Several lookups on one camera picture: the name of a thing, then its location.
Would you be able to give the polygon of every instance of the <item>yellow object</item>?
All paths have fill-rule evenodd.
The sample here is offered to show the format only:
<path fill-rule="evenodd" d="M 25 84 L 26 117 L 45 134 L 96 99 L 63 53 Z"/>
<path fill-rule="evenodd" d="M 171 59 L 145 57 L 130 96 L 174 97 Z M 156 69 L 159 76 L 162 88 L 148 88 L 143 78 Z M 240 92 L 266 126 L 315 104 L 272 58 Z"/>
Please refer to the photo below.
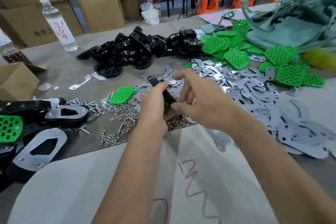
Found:
<path fill-rule="evenodd" d="M 302 57 L 310 65 L 328 71 L 336 71 L 336 55 L 327 49 L 315 48 L 304 53 Z"/>

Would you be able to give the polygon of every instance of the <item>tripod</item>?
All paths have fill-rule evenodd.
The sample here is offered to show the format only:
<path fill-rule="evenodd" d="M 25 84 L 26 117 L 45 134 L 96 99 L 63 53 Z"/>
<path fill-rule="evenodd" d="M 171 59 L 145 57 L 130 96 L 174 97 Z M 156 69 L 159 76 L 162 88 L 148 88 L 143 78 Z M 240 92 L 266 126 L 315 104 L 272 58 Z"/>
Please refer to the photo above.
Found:
<path fill-rule="evenodd" d="M 190 7 L 190 11 L 191 11 L 191 13 L 190 13 L 189 16 L 188 16 L 188 6 Z M 183 17 L 184 19 L 186 19 L 186 18 L 190 18 L 192 14 L 193 14 L 193 13 L 192 13 L 192 9 L 191 9 L 190 1 L 189 1 L 189 0 L 185 0 L 184 3 L 182 4 L 182 9 L 181 9 L 180 15 L 179 15 L 179 17 L 178 17 L 177 20 L 180 19 L 181 15 L 182 15 L 182 17 Z"/>

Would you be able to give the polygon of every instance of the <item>left hand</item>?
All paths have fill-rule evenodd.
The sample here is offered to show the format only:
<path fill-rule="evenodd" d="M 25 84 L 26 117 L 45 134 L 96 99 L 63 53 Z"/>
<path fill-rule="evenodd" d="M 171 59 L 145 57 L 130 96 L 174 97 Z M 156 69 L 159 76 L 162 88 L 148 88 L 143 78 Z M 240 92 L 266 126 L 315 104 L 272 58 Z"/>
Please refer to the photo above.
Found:
<path fill-rule="evenodd" d="M 141 95 L 141 111 L 139 122 L 152 123 L 167 132 L 168 127 L 164 119 L 164 100 L 162 92 L 168 87 L 168 82 L 161 82 L 152 88 L 149 93 Z"/>

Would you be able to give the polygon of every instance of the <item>right hand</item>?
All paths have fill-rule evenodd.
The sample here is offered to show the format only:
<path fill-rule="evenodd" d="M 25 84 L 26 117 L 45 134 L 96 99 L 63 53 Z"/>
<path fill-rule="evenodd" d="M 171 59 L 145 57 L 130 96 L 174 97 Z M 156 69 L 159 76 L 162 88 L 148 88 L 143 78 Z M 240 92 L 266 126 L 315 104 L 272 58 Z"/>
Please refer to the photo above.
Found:
<path fill-rule="evenodd" d="M 175 80 L 182 78 L 185 78 L 185 83 L 180 100 L 171 105 L 172 110 L 186 114 L 206 128 L 221 130 L 229 135 L 239 129 L 237 126 L 241 118 L 248 114 L 214 80 L 201 78 L 191 69 L 174 76 Z"/>

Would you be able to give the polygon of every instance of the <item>water bottle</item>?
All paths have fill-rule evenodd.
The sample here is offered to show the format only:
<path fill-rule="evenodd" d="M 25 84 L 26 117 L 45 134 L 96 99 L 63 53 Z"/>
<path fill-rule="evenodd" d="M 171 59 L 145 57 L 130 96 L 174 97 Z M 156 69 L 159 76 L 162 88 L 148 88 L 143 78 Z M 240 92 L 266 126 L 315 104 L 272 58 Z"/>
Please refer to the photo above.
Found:
<path fill-rule="evenodd" d="M 0 55 L 8 63 L 24 62 L 31 64 L 31 61 L 13 45 L 12 40 L 0 29 Z"/>
<path fill-rule="evenodd" d="M 60 11 L 53 7 L 49 0 L 39 0 L 43 5 L 42 14 L 47 20 L 55 35 L 67 52 L 77 50 L 78 44 L 74 39 L 69 27 L 65 23 Z"/>

